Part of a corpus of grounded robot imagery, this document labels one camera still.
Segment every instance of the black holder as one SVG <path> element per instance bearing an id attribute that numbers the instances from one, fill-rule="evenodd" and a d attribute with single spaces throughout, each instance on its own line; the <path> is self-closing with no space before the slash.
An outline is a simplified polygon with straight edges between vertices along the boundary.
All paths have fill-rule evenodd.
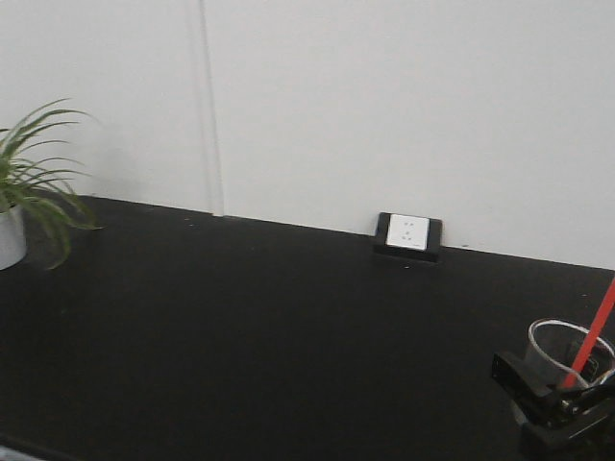
<path id="1" fill-rule="evenodd" d="M 394 247 L 386 245 L 386 236 L 391 221 L 391 213 L 380 213 L 378 216 L 378 226 L 374 236 L 374 253 L 402 257 L 406 259 L 416 259 L 435 263 L 440 257 L 440 240 L 442 239 L 442 221 L 430 219 L 427 234 L 427 248 L 424 251 L 412 250 L 410 248 Z"/>
<path id="2" fill-rule="evenodd" d="M 615 385 L 556 389 L 510 352 L 496 353 L 491 377 L 526 416 L 519 451 L 532 461 L 615 459 Z"/>

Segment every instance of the potted plant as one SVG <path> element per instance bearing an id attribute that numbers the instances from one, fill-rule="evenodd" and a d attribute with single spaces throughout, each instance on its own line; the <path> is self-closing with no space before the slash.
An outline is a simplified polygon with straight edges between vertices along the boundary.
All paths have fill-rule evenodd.
<path id="1" fill-rule="evenodd" d="M 69 228 L 97 229 L 92 211 L 68 183 L 66 175 L 78 172 L 58 164 L 74 160 L 26 157 L 36 146 L 66 142 L 40 140 L 40 136 L 55 127 L 78 123 L 63 120 L 66 115 L 85 114 L 74 109 L 56 109 L 64 101 L 46 104 L 30 112 L 13 128 L 0 130 L 0 269 L 12 266 L 26 254 L 23 212 L 41 225 L 58 248 L 59 257 L 52 268 L 62 264 L 70 254 Z"/>

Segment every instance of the white plant pot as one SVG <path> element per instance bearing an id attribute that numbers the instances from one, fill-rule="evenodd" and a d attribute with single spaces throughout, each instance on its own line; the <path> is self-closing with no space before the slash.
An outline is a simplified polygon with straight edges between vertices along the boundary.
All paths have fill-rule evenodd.
<path id="1" fill-rule="evenodd" d="M 21 206 L 0 213 L 0 270 L 13 266 L 26 255 Z"/>

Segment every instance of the white wall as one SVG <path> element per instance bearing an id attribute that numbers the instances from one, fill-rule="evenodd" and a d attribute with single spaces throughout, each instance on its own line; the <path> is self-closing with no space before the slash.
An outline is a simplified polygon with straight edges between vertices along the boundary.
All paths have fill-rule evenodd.
<path id="1" fill-rule="evenodd" d="M 615 267 L 615 3 L 206 0 L 226 212 Z"/>
<path id="2" fill-rule="evenodd" d="M 0 126 L 71 97 L 68 152 L 105 197 L 212 210 L 198 0 L 0 1 Z"/>
<path id="3" fill-rule="evenodd" d="M 0 0 L 0 126 L 62 96 L 85 193 L 614 267 L 615 3 Z"/>

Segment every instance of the clear plastic cup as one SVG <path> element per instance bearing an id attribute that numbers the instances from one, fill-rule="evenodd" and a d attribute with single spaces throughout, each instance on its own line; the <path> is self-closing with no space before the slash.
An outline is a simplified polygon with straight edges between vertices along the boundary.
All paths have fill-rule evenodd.
<path id="1" fill-rule="evenodd" d="M 545 384 L 559 387 L 567 375 L 576 379 L 571 389 L 587 389 L 604 383 L 615 374 L 615 350 L 606 339 L 599 337 L 581 374 L 570 368 L 589 329 L 572 322 L 542 319 L 528 329 L 528 347 L 524 362 L 542 376 Z M 526 417 L 513 402 L 517 423 Z"/>

